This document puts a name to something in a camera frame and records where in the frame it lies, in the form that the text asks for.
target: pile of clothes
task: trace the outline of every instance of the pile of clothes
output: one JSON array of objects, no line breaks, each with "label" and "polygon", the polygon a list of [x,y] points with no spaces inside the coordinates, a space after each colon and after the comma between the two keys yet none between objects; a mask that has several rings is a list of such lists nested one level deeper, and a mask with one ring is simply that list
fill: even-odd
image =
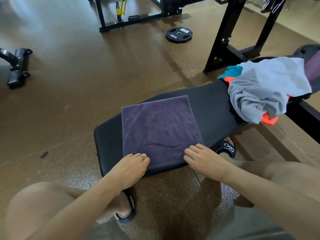
[{"label": "pile of clothes", "polygon": [[312,92],[301,58],[277,57],[227,67],[218,77],[229,83],[228,94],[238,115],[249,123],[274,125],[286,113],[290,97]]}]

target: metal hook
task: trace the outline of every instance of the metal hook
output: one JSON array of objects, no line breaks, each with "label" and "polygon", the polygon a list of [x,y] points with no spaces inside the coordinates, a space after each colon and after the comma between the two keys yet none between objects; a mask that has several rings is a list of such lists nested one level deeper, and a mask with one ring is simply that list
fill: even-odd
[{"label": "metal hook", "polygon": [[266,7],[269,5],[270,0],[266,0],[266,3],[263,5],[262,10],[265,10]]},{"label": "metal hook", "polygon": [[285,1],[285,0],[282,0],[282,2],[280,2],[280,3],[277,4],[277,5],[275,5],[274,8],[273,8],[273,10],[271,11],[271,13],[275,13],[284,1]]}]

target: hand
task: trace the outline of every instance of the hand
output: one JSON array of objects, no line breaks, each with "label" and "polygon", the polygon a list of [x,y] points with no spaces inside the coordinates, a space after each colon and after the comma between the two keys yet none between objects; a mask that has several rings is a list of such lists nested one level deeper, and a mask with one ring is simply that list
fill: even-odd
[{"label": "hand", "polygon": [[184,160],[193,170],[219,182],[223,182],[229,169],[235,167],[213,150],[201,144],[191,145],[184,150],[184,153]]},{"label": "hand", "polygon": [[141,179],[149,163],[150,158],[145,153],[129,154],[122,158],[108,174],[116,179],[115,183],[119,183],[121,190],[125,190]]}]

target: forearm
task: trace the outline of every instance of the forearm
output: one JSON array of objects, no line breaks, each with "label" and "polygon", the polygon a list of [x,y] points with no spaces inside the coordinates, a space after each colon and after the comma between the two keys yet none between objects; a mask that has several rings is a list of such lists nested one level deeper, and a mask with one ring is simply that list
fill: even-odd
[{"label": "forearm", "polygon": [[79,239],[120,191],[113,177],[107,174],[35,231],[28,240]]},{"label": "forearm", "polygon": [[242,194],[297,239],[320,238],[320,202],[232,167],[223,183]]}]

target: orange fabric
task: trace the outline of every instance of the orange fabric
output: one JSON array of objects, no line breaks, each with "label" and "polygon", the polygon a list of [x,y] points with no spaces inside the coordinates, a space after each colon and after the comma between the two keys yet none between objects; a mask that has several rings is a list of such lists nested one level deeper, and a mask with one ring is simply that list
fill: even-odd
[{"label": "orange fabric", "polygon": [[[233,79],[235,79],[235,77],[228,76],[228,77],[225,77],[223,80],[226,81],[227,83],[229,83],[229,85],[230,85],[230,82]],[[265,125],[274,125],[277,120],[278,120],[278,117],[276,117],[274,119],[270,119],[268,113],[265,113],[265,114],[262,115],[261,123],[265,124]]]}]

